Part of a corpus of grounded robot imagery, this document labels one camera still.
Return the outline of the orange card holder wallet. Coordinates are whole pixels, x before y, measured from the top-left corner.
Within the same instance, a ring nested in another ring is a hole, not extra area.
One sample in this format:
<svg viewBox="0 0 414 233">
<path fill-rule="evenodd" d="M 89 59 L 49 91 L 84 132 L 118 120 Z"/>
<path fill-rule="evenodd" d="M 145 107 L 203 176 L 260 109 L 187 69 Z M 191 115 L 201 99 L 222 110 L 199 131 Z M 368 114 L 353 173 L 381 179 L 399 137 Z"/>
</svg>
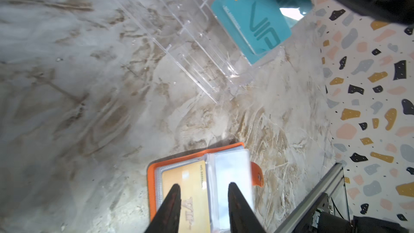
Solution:
<svg viewBox="0 0 414 233">
<path fill-rule="evenodd" d="M 264 175 L 239 142 L 155 161 L 147 169 L 147 181 L 151 219 L 177 184 L 181 190 L 180 233 L 228 233 L 229 184 L 234 182 L 254 209 L 253 188 L 264 186 Z"/>
</svg>

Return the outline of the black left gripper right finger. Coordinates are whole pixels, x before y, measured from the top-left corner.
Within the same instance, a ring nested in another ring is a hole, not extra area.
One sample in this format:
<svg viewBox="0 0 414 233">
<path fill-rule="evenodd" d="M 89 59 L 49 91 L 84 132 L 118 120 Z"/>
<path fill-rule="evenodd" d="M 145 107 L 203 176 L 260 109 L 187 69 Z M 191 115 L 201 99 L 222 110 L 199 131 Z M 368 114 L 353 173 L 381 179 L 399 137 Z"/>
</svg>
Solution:
<svg viewBox="0 0 414 233">
<path fill-rule="evenodd" d="M 247 200 L 234 182 L 229 184 L 228 203 L 231 233 L 265 233 Z"/>
</svg>

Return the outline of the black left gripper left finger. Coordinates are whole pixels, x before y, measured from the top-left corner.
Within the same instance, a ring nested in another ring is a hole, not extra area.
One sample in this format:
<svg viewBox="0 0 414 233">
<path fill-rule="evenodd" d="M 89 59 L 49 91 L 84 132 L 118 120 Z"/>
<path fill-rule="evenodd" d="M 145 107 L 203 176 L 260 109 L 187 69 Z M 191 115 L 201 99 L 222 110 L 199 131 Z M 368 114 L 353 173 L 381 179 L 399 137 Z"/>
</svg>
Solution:
<svg viewBox="0 0 414 233">
<path fill-rule="evenodd" d="M 174 184 L 145 233 L 178 233 L 181 212 L 181 188 Z"/>
</svg>

